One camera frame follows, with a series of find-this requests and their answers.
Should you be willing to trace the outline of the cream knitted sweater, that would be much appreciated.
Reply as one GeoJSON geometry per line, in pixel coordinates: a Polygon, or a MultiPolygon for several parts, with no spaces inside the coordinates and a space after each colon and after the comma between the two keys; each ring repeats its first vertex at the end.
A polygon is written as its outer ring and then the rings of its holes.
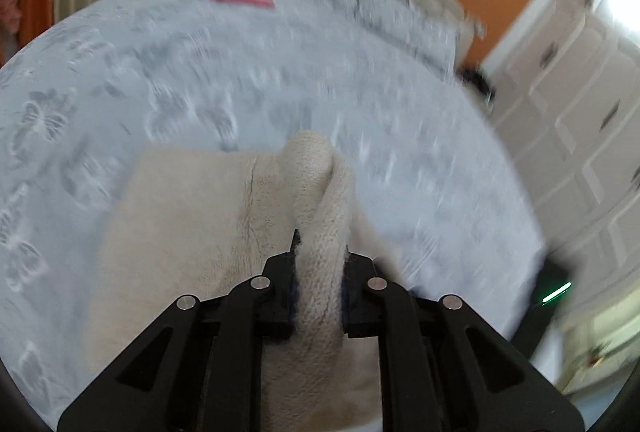
{"type": "Polygon", "coordinates": [[[344,337],[348,252],[401,281],[398,250],[358,204],[355,177],[330,140],[292,136],[280,152],[143,154],[115,204],[85,323],[86,359],[101,371],[179,296],[223,296],[295,253],[294,334],[262,362],[267,431],[339,431],[381,417],[378,345],[344,337]]]}

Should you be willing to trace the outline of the white panelled wardrobe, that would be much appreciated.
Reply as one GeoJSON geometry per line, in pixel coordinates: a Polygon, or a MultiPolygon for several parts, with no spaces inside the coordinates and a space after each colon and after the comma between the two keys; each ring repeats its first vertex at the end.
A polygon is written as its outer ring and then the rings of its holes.
{"type": "Polygon", "coordinates": [[[491,80],[542,232],[577,263],[568,309],[600,311],[639,282],[639,0],[547,0],[491,80]]]}

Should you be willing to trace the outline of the black object on nightstand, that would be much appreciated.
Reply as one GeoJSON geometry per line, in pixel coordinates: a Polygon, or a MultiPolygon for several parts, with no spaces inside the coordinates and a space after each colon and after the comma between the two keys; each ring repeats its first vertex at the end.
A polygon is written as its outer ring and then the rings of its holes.
{"type": "Polygon", "coordinates": [[[458,76],[465,86],[474,88],[489,110],[494,108],[497,90],[486,78],[480,66],[461,67],[458,76]]]}

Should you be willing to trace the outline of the grey butterfly bedspread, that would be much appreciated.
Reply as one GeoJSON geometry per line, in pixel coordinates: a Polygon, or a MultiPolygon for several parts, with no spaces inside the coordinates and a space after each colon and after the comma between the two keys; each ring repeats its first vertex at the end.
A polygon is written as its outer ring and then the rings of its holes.
{"type": "Polygon", "coordinates": [[[541,232],[464,86],[327,6],[273,2],[99,0],[2,68],[1,358],[49,426],[99,373],[99,252],[154,147],[280,152],[321,133],[404,286],[518,324],[541,232]]]}

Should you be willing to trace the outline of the grey patterned pillows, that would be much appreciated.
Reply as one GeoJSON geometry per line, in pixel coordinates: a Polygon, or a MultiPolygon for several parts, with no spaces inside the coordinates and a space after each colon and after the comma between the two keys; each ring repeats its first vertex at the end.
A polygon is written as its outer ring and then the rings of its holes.
{"type": "Polygon", "coordinates": [[[446,80],[456,69],[459,29],[413,0],[311,0],[353,20],[446,80]]]}

